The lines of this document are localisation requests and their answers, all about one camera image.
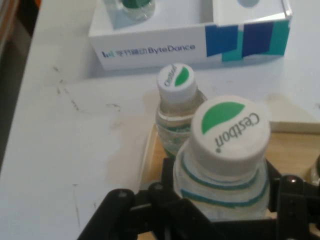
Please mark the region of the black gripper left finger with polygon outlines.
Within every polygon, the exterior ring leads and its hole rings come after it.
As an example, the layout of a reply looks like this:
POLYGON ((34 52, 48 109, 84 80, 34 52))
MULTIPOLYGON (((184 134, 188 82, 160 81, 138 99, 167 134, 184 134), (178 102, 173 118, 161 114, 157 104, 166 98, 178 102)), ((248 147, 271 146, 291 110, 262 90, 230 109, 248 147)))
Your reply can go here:
POLYGON ((173 166, 173 159, 164 158, 160 181, 137 194, 110 191, 78 239, 136 240, 148 232, 157 240, 225 239, 193 203, 173 191, 173 166))

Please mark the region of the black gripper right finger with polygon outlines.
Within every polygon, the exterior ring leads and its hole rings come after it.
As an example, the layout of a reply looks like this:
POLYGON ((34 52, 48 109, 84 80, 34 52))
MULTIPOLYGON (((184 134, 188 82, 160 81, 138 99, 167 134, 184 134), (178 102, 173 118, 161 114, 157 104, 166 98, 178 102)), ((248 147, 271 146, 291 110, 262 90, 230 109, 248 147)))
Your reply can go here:
POLYGON ((280 173, 266 161, 269 179, 268 210, 276 213, 263 240, 318 240, 320 188, 292 173, 280 173))

